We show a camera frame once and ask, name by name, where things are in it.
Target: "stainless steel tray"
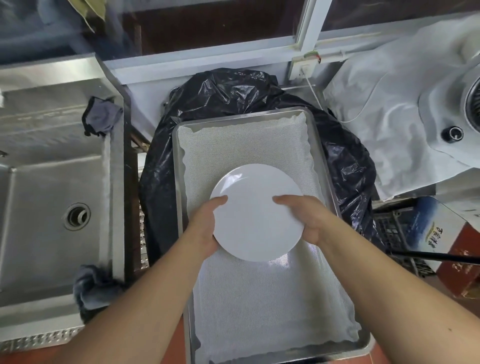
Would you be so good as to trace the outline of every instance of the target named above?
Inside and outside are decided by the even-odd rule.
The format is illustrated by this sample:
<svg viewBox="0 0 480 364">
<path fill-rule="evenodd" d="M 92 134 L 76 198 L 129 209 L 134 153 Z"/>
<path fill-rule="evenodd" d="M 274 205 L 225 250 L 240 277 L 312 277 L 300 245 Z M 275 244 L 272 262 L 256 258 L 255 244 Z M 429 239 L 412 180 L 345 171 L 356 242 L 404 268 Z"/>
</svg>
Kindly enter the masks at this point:
<svg viewBox="0 0 480 364">
<path fill-rule="evenodd" d="M 185 193 L 185 165 L 183 157 L 185 152 L 180 147 L 178 139 L 178 128 L 186 126 L 197 132 L 203 128 L 229 126 L 244 124 L 248 122 L 258 122 L 266 120 L 278 120 L 281 118 L 290 118 L 305 113 L 307 118 L 308 142 L 310 144 L 310 153 L 313 157 L 314 170 L 318 175 L 320 188 L 325 198 L 325 205 L 337 216 L 340 216 L 340 209 L 333 189 L 332 179 L 328 171 L 325 154 L 320 143 L 317 128 L 315 127 L 312 113 L 306 108 L 288 108 L 273 111 L 256 112 L 252 114 L 235 115 L 221 118 L 205 119 L 198 121 L 187 121 L 176 126 L 173 130 L 173 160 L 175 169 L 175 187 L 177 195 L 177 217 L 179 226 L 179 235 L 182 234 L 188 225 L 187 216 L 187 196 Z M 195 313 L 193 311 L 193 295 L 190 296 L 187 306 L 183 312 L 183 322 L 185 328 L 185 345 L 187 351 L 187 363 L 195 363 L 195 351 L 200 347 L 200 342 L 195 335 Z M 292 349 L 284 352 L 270 352 L 262 355 L 253 355 L 248 358 L 235 360 L 236 364 L 280 364 L 296 362 L 298 360 L 313 360 L 318 363 L 331 360 L 362 356 L 370 352 L 374 340 L 370 333 L 364 329 L 359 331 L 359 340 L 357 342 L 343 341 L 340 343 L 327 342 L 322 345 L 309 345 L 303 348 Z"/>
</svg>

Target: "person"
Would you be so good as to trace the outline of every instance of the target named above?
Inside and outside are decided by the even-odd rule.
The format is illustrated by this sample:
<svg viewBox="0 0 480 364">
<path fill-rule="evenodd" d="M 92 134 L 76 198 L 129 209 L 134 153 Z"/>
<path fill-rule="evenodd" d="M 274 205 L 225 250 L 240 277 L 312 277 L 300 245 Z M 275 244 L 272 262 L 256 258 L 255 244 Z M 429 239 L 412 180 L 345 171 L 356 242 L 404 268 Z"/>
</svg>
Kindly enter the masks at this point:
<svg viewBox="0 0 480 364">
<path fill-rule="evenodd" d="M 217 249 L 214 210 L 204 203 L 172 248 L 107 310 L 97 315 L 52 364 L 160 363 L 202 262 Z M 315 197 L 277 196 L 305 224 L 393 363 L 480 363 L 480 319 L 404 270 L 333 215 Z"/>
</svg>

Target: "hand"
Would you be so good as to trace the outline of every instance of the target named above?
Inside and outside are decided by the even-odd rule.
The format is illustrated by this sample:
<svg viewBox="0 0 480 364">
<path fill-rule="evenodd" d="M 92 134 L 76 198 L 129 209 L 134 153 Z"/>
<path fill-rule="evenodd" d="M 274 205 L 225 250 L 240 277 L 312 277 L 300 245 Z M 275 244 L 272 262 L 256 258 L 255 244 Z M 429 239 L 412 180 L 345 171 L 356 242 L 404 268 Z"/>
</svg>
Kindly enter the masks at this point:
<svg viewBox="0 0 480 364">
<path fill-rule="evenodd" d="M 200 248 L 204 260 L 218 249 L 218 242 L 213 237 L 213 231 L 215 229 L 215 216 L 213 211 L 217 207 L 225 204 L 227 200 L 228 196 L 221 196 L 214 197 L 205 202 L 195 211 L 185 231 L 188 239 Z"/>
<path fill-rule="evenodd" d="M 305 224 L 302 239 L 310 244 L 318 245 L 324 237 L 326 227 L 335 221 L 336 216 L 313 196 L 286 194 L 274 196 L 273 201 L 290 207 L 296 218 Z"/>
</svg>

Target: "white plate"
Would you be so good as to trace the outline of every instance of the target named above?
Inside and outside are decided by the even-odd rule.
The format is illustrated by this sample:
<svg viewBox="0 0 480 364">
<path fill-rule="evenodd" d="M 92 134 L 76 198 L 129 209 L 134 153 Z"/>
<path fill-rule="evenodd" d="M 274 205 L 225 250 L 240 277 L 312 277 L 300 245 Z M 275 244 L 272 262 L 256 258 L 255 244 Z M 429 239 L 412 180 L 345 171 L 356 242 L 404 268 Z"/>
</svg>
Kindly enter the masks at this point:
<svg viewBox="0 0 480 364">
<path fill-rule="evenodd" d="M 265 262 L 288 253 L 300 240 L 303 224 L 273 196 L 302 195 L 297 184 L 281 170 L 265 164 L 246 164 L 227 173 L 212 197 L 228 196 L 214 211 L 214 236 L 237 258 Z"/>
</svg>

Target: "electrical socket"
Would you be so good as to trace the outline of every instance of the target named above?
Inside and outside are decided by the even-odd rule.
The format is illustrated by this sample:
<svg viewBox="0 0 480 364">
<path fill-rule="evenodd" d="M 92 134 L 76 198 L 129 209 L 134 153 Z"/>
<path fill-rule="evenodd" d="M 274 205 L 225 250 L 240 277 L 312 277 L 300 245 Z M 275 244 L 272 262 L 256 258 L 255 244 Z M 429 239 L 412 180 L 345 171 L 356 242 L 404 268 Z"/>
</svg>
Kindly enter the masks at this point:
<svg viewBox="0 0 480 364">
<path fill-rule="evenodd" d="M 290 72 L 288 73 L 289 80 L 295 80 L 297 78 L 310 78 L 313 75 L 315 66 L 318 64 L 318 57 L 308 56 L 308 57 L 294 57 L 290 63 Z"/>
</svg>

